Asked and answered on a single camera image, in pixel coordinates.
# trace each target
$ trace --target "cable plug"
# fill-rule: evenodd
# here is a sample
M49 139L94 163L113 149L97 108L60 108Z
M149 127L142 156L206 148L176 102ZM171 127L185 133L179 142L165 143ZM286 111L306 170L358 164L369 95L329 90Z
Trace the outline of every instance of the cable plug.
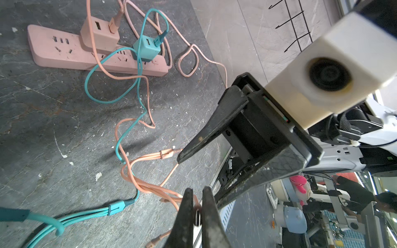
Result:
M166 37L168 31L164 31L162 34L158 35L155 39L154 39L154 45L159 47L163 42L164 42L164 38Z
M155 247L159 242L160 242L161 238L160 235L157 236L156 238L152 239L150 242L148 242L146 244L146 248L153 248Z
M116 213L119 213L119 212L123 211L124 208L125 208L124 201L113 202L113 203L109 204L108 215L114 215Z
M117 15L115 17L112 17L112 19L110 20L109 29L112 34L115 34L119 30L120 21L121 21L122 16L123 16L123 12L121 10L119 10Z

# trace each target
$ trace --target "tangled cable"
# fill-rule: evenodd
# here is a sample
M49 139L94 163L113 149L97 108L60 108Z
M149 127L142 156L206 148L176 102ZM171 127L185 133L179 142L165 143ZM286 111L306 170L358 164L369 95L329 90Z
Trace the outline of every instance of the tangled cable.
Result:
M119 136L118 136L118 128L120 126L120 124L122 124L123 122L126 121L135 121L136 119L134 118L129 118L129 119L123 119L121 120L119 123L117 123L116 128L114 130L114 136L116 138L116 141L119 140ZM154 185L154 184L150 184L147 183L141 179L139 179L138 177L136 177L133 172L132 172L132 166L138 162L138 161L145 161L145 160L158 160L158 159L165 159L165 158L170 158L172 157L174 154L177 154L179 152L182 151L182 149L166 149L166 150L161 150L159 152L155 152L155 153L151 153L151 154L147 154L147 155L143 155L139 158L136 158L134 160L129 161L127 154L125 153L123 147L121 145L119 145L119 149L121 151L121 154L124 158L125 161L125 165L122 167L120 174L121 177L126 180L127 182L133 183L134 186L137 188L137 190L143 192L143 193L153 193L159 197L161 197L162 202L171 202L171 204L175 207L175 209L178 211L179 210L179 206L177 204L177 202L181 202L183 196L177 192L174 192L172 190L166 189L164 188L164 184L168 181L168 179L171 177L172 173L175 171L175 169L178 167L179 164L176 164L172 170L170 171L170 173L168 174L168 176L164 179L164 181L162 183L160 183L159 185ZM193 196L194 200L195 200L195 206L199 207L200 203L199 200L197 199L197 196ZM160 240L162 240L163 238L167 237L169 234L171 233L171 230L167 231L166 233L152 239L148 244L147 244L147 248L150 247L154 247Z
M189 48L187 49L187 51L178 59L177 62L177 69L178 71L184 76L184 77L190 77L192 76L195 71L197 70L198 66L199 66L199 56L197 54L197 51L201 54L201 56L203 56L203 58L210 62L210 63L214 63L214 64L218 64L220 66L222 66L225 70L225 85L227 88L227 71L226 71L226 67L222 64L222 63L218 63L215 61L212 61L210 59L208 59L203 52L200 50L200 48L198 48L197 45L195 44L190 44L184 37L183 35L179 32L179 30L176 28L176 26L174 25L174 23L168 18L168 16L166 14L164 14L164 12L159 11L159 10L155 10L155 9L150 9L146 14L144 14L133 2L131 2L130 0L124 0L123 2L121 2L121 0L118 0L118 3L120 5L120 10L121 12L123 12L125 14L125 17L127 19L127 22L129 23L132 31L134 32L135 36L139 39L140 37L142 37L143 35L143 30L145 27L145 22L148 21L156 30L157 32L160 34L162 31L160 29L160 23L159 23L159 19L158 16L159 14L165 19L166 23L167 23L167 31L168 31L168 23L171 24L171 26L175 29L176 33L182 38L182 40L186 43L186 45L189 46ZM132 24L132 21L130 19L130 16L128 14L128 10L127 10L127 3L129 5L131 5L134 9L136 9L142 16L144 16L144 21L143 21L143 26L141 29L141 34L139 35L138 32L136 31L134 25ZM148 14L152 11L156 12L155 18L156 18L156 23L154 23L151 19L148 18ZM87 19L88 19L88 24L89 24L89 30L90 30L90 37L91 37L91 42L92 42L92 48L93 48L93 54L95 57L95 60L97 62L97 65L90 71L90 73L88 74L86 81L85 81L85 91L87 93L87 95L93 100L96 101L98 103L102 103L102 104L109 104L109 103L114 103L118 100L120 100L122 97L124 97L135 85L137 85L137 95L138 95L138 100L139 103L141 104L142 108L145 110L138 118L128 118L128 119L123 119L121 120L115 128L115 138L116 138L116 148L115 148L115 152L116 155L118 157L118 159L120 161L122 161L125 165L123 166L123 168L121 169L121 176L124 180L131 182L134 184L134 186L137 188L138 192L141 191L143 193L153 193L159 197L161 197L161 201L162 202L170 202L175 209L178 211L179 210L179 206L177 203L182 201L183 196L177 192L171 191L169 189L164 188L164 184L167 182L167 180L171 177L172 173L176 170L176 168L178 167L178 164L176 164L173 169L171 170L171 172L168 174L168 176L164 179L164 181L160 184L160 185L154 185L154 184L150 184L147 183L139 178L137 178L134 173L132 172L132 166L138 162L138 161L145 161L145 160L158 160L158 159L164 159L164 158L169 158L172 157L175 153L181 152L181 149L177 149L177 150L173 150L173 149L166 149L166 150L161 150L160 152L156 152L156 153L152 153L152 154L147 154L147 155L143 155L139 158L136 158L132 161L128 160L128 157L126 155L126 153L124 152L123 147L121 146L121 141L123 140L123 138L129 133L129 131L139 122L143 125L145 125L148 128L154 129L156 128L156 125L153 121L151 112L150 112L150 105L149 105L149 81L148 78L146 76L142 75L142 62L141 62L141 58L140 58L140 44L141 42L139 42L139 46L138 46L138 50L135 51L132 48L121 48L118 49L116 51L114 51L113 53L111 53L110 55L108 55L105 59L103 59L102 61L99 60L97 51L96 51L96 46L95 46L95 40L94 40L94 33L93 33L93 25L92 25L92 20L91 20L91 10L90 10L90 0L87 0ZM169 57L169 65L168 65L168 69L172 68L172 55L171 55L171 50L170 50L170 46L168 44L167 38L164 39L164 43L165 46L167 48L167 52L168 52L168 57ZM117 77L114 76L112 74L110 74L109 72L107 72L105 70L105 68L102 66L102 63L104 63L108 58L110 58L111 56L113 56L116 52L124 50L124 49L129 49L132 50L133 52L135 52L137 54L137 59L138 59L138 75L137 76L127 76L127 77ZM162 56L165 56L165 47L164 44L161 45L161 49L162 49ZM193 51L193 53L195 54L196 57L196 64L194 66L194 68L192 69L192 71L189 74L185 74L182 69L181 69L181 61L191 52ZM120 97L118 97L115 100L112 101L108 101L108 102L104 102L104 101L99 101L97 99L95 99L94 97L92 97L89 92L88 92L88 80L89 77L92 75L92 73L98 68L100 67L100 69L109 77L113 78L113 79L136 79L134 84ZM145 106L142 104L141 102L141 98L139 97L139 85L140 85L140 80L141 78L143 78L146 81L146 88L147 88L147 108L145 108ZM147 124L145 122L143 122L141 120L141 118L148 112L149 114L149 118L151 121L151 125ZM126 121L133 121L133 124L122 134L122 136L119 138L118 136L118 128L120 126L120 124L122 124L123 122ZM200 203L197 199L197 197L194 195L194 201L195 201L195 207L200 208ZM147 245L147 248L151 248L154 247L161 239L163 239L164 237L168 236L171 233L171 230L169 230L168 232L152 239Z
M125 13L125 17L127 18L128 24L130 25L132 31L134 32L135 36L136 36L137 38L139 38L138 32L137 32L137 30L135 29L135 27L134 27L134 25L132 24L131 19L130 19L130 17L129 17L128 10L127 10L127 4L131 5L131 6L132 6L134 9L136 9L136 11L138 11L142 16L145 16L145 14L144 14L133 2L131 2L131 0L124 0L123 3L121 2L121 0L118 0L118 2L119 2L119 5L120 5L120 8L121 8L121 11ZM166 14L164 14L163 11L160 10L160 13L161 13L162 15L164 15L164 16L167 18L168 22L169 22L169 23L171 24L171 26L175 29L176 33L181 37L181 39L186 43L186 45L189 46L188 50L178 59L178 62L177 62L178 71L182 74L182 76L184 76L184 77L190 77L191 75L193 75L193 74L196 72L197 68L199 67L199 56L198 56L198 54L197 54L197 52L196 52L196 50L195 50L195 49L197 49L198 52L201 54L201 56L202 56L206 61L208 61L208 62L210 62L210 63L214 63L214 64L217 64L217 65L220 65L220 66L223 67L223 69L225 70L225 86L226 86L226 88L227 88L227 71L226 71L226 67L225 67L222 63L218 63L218 62L216 62L216 61L212 61L212 60L208 59L196 44L190 44L190 43L183 37L183 35L181 34L181 32L179 32L178 28L175 26L175 24L171 21L170 18L168 18L168 16L167 16ZM154 22L153 22L152 20L150 20L150 19L148 19L148 22L149 22L159 33L161 33L160 24L159 24L159 20L158 20L158 13L156 13L156 23L157 23L157 24L154 23ZM165 44L166 44L167 51L168 51L168 56L169 56L169 58L170 58L170 65L168 66L168 69L171 69L171 67L172 67L172 56L171 56L170 46L169 46L168 41L167 41L166 38L164 39L164 42L165 42ZM185 74L185 73L182 71L182 69L181 69L181 62L182 62L182 60L183 60L191 51L193 51L193 53L195 54L195 57L196 57L196 64L195 64L194 68L192 69L192 71L191 71L189 74ZM164 46L162 46L162 56L164 56Z

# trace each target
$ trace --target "metal frame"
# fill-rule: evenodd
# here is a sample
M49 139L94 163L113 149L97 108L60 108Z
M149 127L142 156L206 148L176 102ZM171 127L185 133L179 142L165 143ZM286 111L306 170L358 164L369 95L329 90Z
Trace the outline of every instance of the metal frame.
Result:
M291 45L290 45L289 47L287 47L287 49L286 49L284 52L288 51L288 49L289 49L295 42L298 42L299 50L302 51L301 44L299 43L299 39L305 37L306 35L309 35L310 41L311 41L312 43L313 43L313 39L312 39L312 36L311 36L311 34L310 34L310 31L309 31L309 27L308 27L307 22L306 22L306 17L304 16L304 13L303 13L301 0L298 0L299 6L300 6L300 8L301 8L301 11L300 11L298 14L296 14L295 16L293 16L293 17L291 17L291 13L289 12L287 0L280 0L280 1L277 2L276 4L271 5L271 6L269 7L269 9L272 9L274 6L276 6L277 4L281 3L282 1L285 2L285 6L287 7L289 20L287 20L287 21L284 22L283 24L278 25L278 26L276 27L276 29L280 28L281 26L283 26L284 24L286 24L286 23L288 23L288 22L291 22L292 28L293 28L293 30L294 30L295 38L296 38L296 39L291 43ZM302 15L302 16L303 16L304 24L306 25L306 29L307 29L307 33L305 33L304 35L302 35L302 36L300 36L300 37L298 37L297 32L296 32L296 30L295 30L294 23L292 22L292 19L294 19L295 17L297 17L297 16L299 16L299 15Z

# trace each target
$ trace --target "pink plush toy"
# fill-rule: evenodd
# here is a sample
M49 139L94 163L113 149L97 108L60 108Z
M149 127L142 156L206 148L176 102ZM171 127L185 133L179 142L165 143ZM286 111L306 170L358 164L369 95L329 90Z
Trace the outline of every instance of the pink plush toy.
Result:
M307 180L304 176L292 176L289 180L296 186L300 193L306 194L306 190L303 186L307 183Z

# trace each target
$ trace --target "teal charging cable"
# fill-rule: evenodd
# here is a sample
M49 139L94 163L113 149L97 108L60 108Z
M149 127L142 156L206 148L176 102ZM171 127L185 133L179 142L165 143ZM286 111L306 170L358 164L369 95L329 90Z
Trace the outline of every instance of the teal charging cable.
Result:
M59 219L54 219L45 215L42 215L46 218L40 219L36 218L35 220L43 221L48 223L46 227L44 227L39 233L37 233L25 246L25 248L34 248L46 235L54 231L55 229L60 229L59 225L53 225L53 223L59 223L62 228L62 232L65 227L75 224L77 222L85 221L87 219L104 217L109 215L114 215L123 211L127 206L135 203L135 201L139 198L139 191L137 191L137 195L129 200L121 200L114 203L111 203L108 207L99 208L94 210L87 210L78 213L69 214L67 216L61 217ZM52 219L52 223L44 221L47 219Z
M109 54L106 58L104 58L104 59L101 61L101 64L103 64L104 62L106 62L110 57L112 57L114 54L118 53L119 51L122 51L122 50L131 50L132 52L136 53L136 55L137 55L138 75L139 75L139 76L142 75L142 70L143 70L143 68L142 68L142 59L141 59L141 40L142 40L142 37L143 37L143 31L144 31L144 29L145 29L146 20L147 20L149 14L150 14L151 12L157 12L157 13L159 13L160 16L165 20L165 22L166 22L166 24L167 24L167 29L166 29L162 34L160 34L160 35L157 36L157 38L156 38L156 46L159 46L159 45L160 45L159 43L160 43L160 42L161 42L161 43L163 42L165 35L167 35L167 33L168 33L168 31L169 31L168 20L167 20L167 18L161 13L161 11L159 11L159 10L157 10L157 9L153 9L153 8L152 8L152 9L149 9L148 12L146 13L144 19L143 19L143 24L142 24L142 29L141 29L141 35L139 36L138 49L135 50L135 49L130 48L130 47L125 47L125 48L117 49L116 51L114 51L114 52L112 52L111 54ZM119 101L120 99L122 99L122 98L123 98L126 94L128 94L128 92L130 92L130 90L131 90L132 88L134 88L135 85L136 85L136 86L137 86L138 101L139 101L140 105L142 106L142 108L144 109L143 113L142 113L142 114L132 123L132 125L123 133L123 135L119 138L119 140L118 140L118 142L117 142L117 144L116 144L116 147L115 147L116 156L117 156L117 158L118 158L121 162L125 163L125 161L123 160L123 158L120 156L120 153L119 153L119 145L120 145L121 141L125 138L125 136L127 136L127 134L131 131L131 129L132 129L132 128L138 123L138 121L139 121L144 115L146 115L146 113L147 113L147 109L145 108L145 106L143 105L143 103L142 103L142 101L141 101L141 98L139 97L139 96L140 96L140 94L139 94L139 85L140 85L140 83L141 83L141 78L137 78L137 79L135 80L134 84L133 84L131 87L129 87L128 90L127 90L126 92L124 92L121 96L119 96L118 98L116 98L116 99L114 99L114 100L111 100L111 101L100 101L100 100L95 99L94 97L92 97L91 94L90 94L89 91L88 91L88 81L89 81L91 75L94 73L94 71L95 71L98 67L99 67L98 65L95 65L94 68L92 68L92 70L88 73L88 75L87 75L87 77L86 77L86 79L85 79L85 82L84 82L84 90L85 90L85 93L87 94L87 96L88 96L91 100L93 100L94 102L97 102L97 103L101 103L101 104L112 104L112 103L115 103L115 102Z

